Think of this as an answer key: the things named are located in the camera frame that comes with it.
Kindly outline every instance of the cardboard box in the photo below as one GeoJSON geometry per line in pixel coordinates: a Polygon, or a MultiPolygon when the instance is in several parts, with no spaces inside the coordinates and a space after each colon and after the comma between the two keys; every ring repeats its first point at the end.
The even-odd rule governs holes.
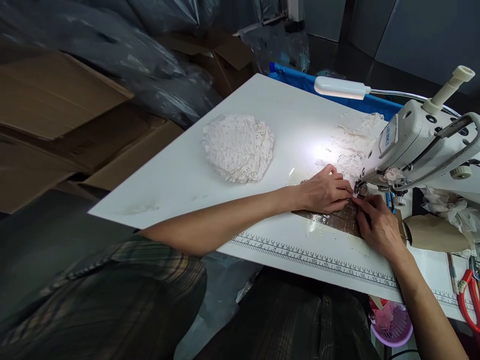
{"type": "Polygon", "coordinates": [[[0,168],[0,212],[13,214],[71,175],[67,171],[0,168]]]}
{"type": "Polygon", "coordinates": [[[0,37],[0,125],[53,140],[132,97],[69,55],[0,37]]]}
{"type": "Polygon", "coordinates": [[[147,132],[147,120],[146,112],[124,103],[51,141],[0,126],[0,166],[92,174],[147,132]]]}
{"type": "Polygon", "coordinates": [[[172,121],[147,117],[157,128],[124,147],[83,181],[72,180],[75,173],[69,171],[0,168],[0,212],[12,214],[50,189],[94,201],[103,198],[184,132],[172,121]]]}
{"type": "Polygon", "coordinates": [[[168,33],[156,40],[190,56],[214,78],[215,90],[226,98],[255,74],[255,55],[238,37],[211,30],[203,39],[168,33]]]}
{"type": "Polygon", "coordinates": [[[163,122],[163,125],[158,125],[157,128],[120,151],[112,161],[88,179],[76,183],[70,182],[70,185],[75,185],[82,190],[76,189],[70,193],[76,193],[87,199],[92,196],[97,199],[106,196],[184,132],[172,121],[163,120],[163,122]]]}

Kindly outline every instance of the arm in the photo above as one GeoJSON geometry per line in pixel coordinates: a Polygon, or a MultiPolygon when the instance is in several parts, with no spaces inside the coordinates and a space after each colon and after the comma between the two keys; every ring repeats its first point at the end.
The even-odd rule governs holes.
{"type": "Polygon", "coordinates": [[[425,360],[468,360],[439,302],[430,290],[414,257],[400,238],[397,219],[380,195],[364,200],[352,199],[358,205],[358,225],[362,237],[390,263],[400,284],[408,308],[418,351],[425,360]]]}
{"type": "Polygon", "coordinates": [[[353,190],[332,166],[300,185],[240,198],[159,222],[140,234],[187,254],[203,256],[263,219],[295,210],[332,213],[353,190]]]}

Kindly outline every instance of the shirt sleeve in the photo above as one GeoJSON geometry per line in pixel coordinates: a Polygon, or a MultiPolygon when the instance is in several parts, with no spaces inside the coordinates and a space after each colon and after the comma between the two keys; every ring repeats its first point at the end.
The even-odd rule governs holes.
{"type": "Polygon", "coordinates": [[[5,359],[169,359],[205,296],[199,258],[135,235],[56,276],[1,324],[5,359]]]}

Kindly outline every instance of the red scissors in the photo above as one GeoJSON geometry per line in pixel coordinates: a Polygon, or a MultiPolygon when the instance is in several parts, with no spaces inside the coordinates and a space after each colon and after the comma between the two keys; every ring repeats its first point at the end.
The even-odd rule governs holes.
{"type": "Polygon", "coordinates": [[[475,258],[470,256],[468,260],[468,269],[465,271],[465,275],[458,284],[458,306],[460,307],[461,314],[465,318],[468,326],[470,326],[473,331],[473,337],[475,338],[476,345],[480,350],[480,301],[479,295],[477,293],[477,283],[480,283],[480,271],[475,262],[475,258]],[[470,317],[467,306],[465,305],[465,290],[470,290],[470,297],[473,303],[473,308],[475,309],[476,315],[476,324],[472,321],[470,317]]]}

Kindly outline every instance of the plaid shirt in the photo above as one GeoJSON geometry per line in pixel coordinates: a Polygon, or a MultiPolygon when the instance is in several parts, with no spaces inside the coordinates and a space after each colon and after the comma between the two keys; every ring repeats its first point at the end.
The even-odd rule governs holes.
{"type": "MultiPolygon", "coordinates": [[[[0,324],[0,359],[172,359],[206,291],[200,259],[135,235],[90,256],[0,324]]],[[[347,290],[265,268],[196,359],[378,359],[347,290]]]]}

